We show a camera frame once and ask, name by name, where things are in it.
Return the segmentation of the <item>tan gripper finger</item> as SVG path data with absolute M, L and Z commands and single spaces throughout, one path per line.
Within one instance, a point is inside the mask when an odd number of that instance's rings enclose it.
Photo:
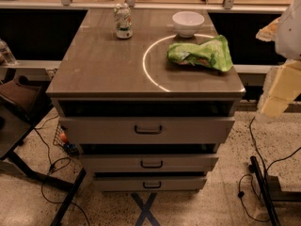
M 273 121 L 301 94 L 301 61 L 287 60 L 266 75 L 257 120 Z
M 279 18 L 276 18 L 267 26 L 261 28 L 256 34 L 256 38 L 262 41 L 274 41 L 277 32 L 278 22 L 279 22 Z

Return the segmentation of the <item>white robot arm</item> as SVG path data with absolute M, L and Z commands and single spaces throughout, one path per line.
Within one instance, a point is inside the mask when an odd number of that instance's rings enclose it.
M 270 122 L 301 94 L 301 0 L 294 0 L 279 18 L 260 29 L 256 38 L 273 41 L 276 52 L 286 58 L 265 76 L 258 102 L 256 120 Z

